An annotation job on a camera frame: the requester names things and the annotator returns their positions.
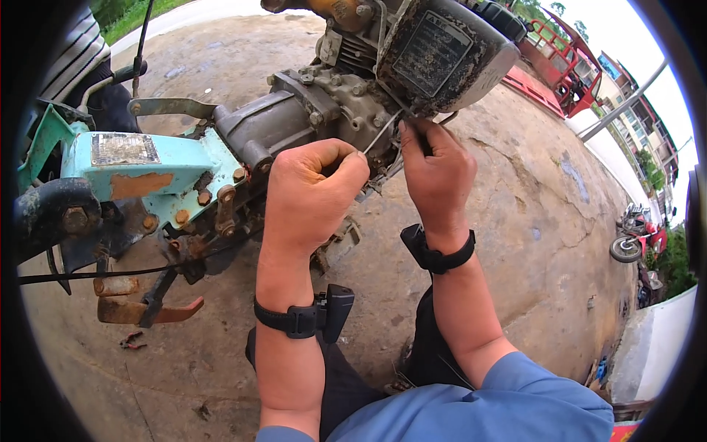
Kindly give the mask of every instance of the pliers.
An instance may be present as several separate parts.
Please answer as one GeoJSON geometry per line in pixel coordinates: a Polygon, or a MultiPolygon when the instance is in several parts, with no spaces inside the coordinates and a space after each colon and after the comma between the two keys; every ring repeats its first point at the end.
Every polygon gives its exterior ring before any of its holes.
{"type": "Polygon", "coordinates": [[[131,344],[136,337],[142,335],[142,330],[138,330],[136,332],[132,332],[129,335],[125,337],[122,341],[120,341],[120,347],[123,349],[131,349],[131,350],[137,350],[140,347],[144,347],[147,344],[131,344]]]}

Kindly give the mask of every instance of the blue shirt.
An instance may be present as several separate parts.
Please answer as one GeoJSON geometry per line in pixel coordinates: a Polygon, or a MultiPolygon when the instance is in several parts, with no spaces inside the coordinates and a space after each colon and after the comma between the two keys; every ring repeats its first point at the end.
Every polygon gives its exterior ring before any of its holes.
{"type": "MultiPolygon", "coordinates": [[[[593,391],[514,352],[498,360],[479,390],[434,384],[374,402],[327,439],[345,441],[608,441],[614,414],[593,391]]],[[[312,442],[269,426],[256,442],[312,442]]]]}

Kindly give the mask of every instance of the forearm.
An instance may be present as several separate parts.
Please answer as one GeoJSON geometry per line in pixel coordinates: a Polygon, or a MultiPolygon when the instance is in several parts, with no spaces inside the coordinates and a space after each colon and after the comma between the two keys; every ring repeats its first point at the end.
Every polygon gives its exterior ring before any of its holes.
{"type": "MultiPolygon", "coordinates": [[[[464,245],[468,232],[468,228],[458,229],[447,238],[428,235],[428,247],[454,253],[464,245]]],[[[440,333],[472,385],[480,388],[489,369],[515,347],[503,334],[476,254],[456,269],[434,275],[433,292],[440,333]]]]}
{"type": "MultiPolygon", "coordinates": [[[[309,257],[286,256],[263,242],[256,297],[264,308],[285,313],[290,306],[311,306],[309,257]]],[[[260,426],[284,425],[319,436],[325,368],[315,337],[290,339],[257,323],[255,368],[262,402],[260,426]]]]}

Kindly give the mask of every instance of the warning label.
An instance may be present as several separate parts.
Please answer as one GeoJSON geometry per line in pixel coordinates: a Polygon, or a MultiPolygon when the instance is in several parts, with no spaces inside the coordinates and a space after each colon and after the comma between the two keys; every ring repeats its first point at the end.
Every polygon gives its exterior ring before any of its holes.
{"type": "Polygon", "coordinates": [[[432,98],[471,47],[471,39],[461,29],[446,18],[427,11],[395,60],[393,69],[432,98]]]}
{"type": "Polygon", "coordinates": [[[91,165],[159,164],[152,137],[144,134],[94,134],[90,141],[91,165]]]}

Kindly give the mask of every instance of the motorcycle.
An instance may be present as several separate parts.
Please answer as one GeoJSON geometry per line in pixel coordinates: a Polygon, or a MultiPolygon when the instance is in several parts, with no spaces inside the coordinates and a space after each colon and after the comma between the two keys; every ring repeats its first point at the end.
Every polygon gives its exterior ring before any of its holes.
{"type": "Polygon", "coordinates": [[[619,236],[609,247],[609,254],[616,261],[635,262],[645,256],[648,245],[656,254],[665,250],[667,239],[665,230],[650,218],[650,208],[642,204],[629,203],[624,215],[617,220],[619,236]]]}

